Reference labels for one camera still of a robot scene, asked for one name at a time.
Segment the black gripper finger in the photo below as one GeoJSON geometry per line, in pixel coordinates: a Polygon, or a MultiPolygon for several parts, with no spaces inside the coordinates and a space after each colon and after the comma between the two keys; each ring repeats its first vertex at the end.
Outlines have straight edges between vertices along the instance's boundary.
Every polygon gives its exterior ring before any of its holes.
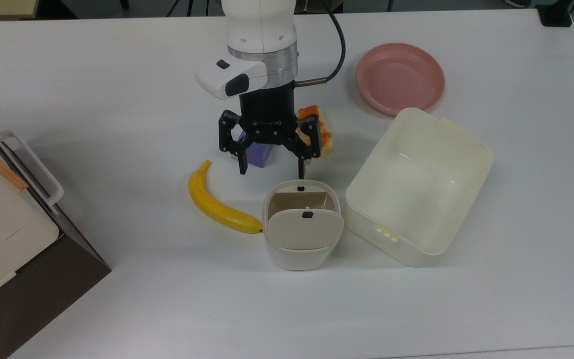
{"type": "Polygon", "coordinates": [[[321,155],[321,131],[318,115],[310,115],[303,120],[293,116],[293,124],[282,131],[282,145],[298,159],[298,178],[305,175],[305,162],[321,155]],[[300,130],[309,139],[309,145],[297,133],[300,130]]]}
{"type": "Polygon", "coordinates": [[[248,170],[247,149],[251,147],[253,138],[249,135],[243,136],[242,140],[235,141],[232,130],[237,126],[241,116],[232,111],[223,111],[219,118],[219,150],[228,152],[237,158],[239,172],[245,175],[248,170]]]}

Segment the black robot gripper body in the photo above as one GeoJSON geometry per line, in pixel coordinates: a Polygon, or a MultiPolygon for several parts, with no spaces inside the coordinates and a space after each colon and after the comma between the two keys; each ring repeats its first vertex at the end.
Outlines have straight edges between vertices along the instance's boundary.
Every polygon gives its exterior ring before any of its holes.
{"type": "Polygon", "coordinates": [[[294,83],[240,95],[240,126],[260,145],[296,143],[294,83]]]}

